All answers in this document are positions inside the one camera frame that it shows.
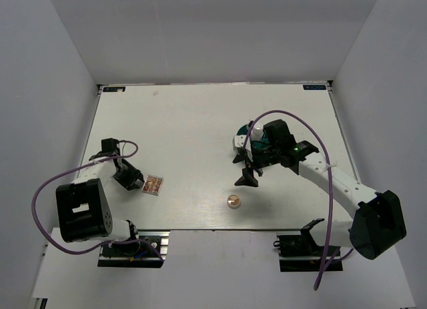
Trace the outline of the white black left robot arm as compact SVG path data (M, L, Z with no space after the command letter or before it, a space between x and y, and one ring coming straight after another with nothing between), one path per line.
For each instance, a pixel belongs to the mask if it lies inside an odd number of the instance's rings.
M106 189L114 181L127 191L139 190L143 174L121 156L120 141L114 138L103 139L101 151L89 161L75 180L56 189L61 237L65 242L117 241L120 250L133 255L141 238L131 221L113 217Z

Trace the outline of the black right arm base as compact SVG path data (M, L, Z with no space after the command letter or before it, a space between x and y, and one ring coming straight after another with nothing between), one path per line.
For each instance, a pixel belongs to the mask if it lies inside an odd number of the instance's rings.
M324 247L315 242L312 228L318 229L325 219L312 220L300 230L286 230L276 234L273 247L279 256L280 272L318 272Z

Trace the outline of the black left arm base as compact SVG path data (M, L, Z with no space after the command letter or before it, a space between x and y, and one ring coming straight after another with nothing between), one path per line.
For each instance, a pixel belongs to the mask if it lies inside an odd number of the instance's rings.
M138 231L140 242L104 246L97 266L101 268L161 268L169 245L168 231Z

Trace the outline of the square eyeshadow palette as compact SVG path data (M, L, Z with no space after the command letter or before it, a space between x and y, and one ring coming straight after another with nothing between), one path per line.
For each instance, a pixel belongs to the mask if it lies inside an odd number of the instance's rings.
M142 187L142 192L146 194L158 196L161 191L163 183L164 183L163 178L158 176L148 175Z

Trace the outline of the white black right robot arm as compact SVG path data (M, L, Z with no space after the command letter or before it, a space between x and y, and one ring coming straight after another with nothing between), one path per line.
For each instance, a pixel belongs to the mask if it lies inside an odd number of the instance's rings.
M334 247L352 248L374 260L406 237L400 199L394 192L369 188L332 166L315 145L296 141L285 121L277 119L265 125L250 122L239 129L232 144L236 153L233 162L244 163L236 186L256 188L256 176L262 175L263 168L280 164L332 194L334 201L347 211L350 220L334 221L330 233L326 229L301 230L305 234L301 245L306 253L318 254L329 238Z

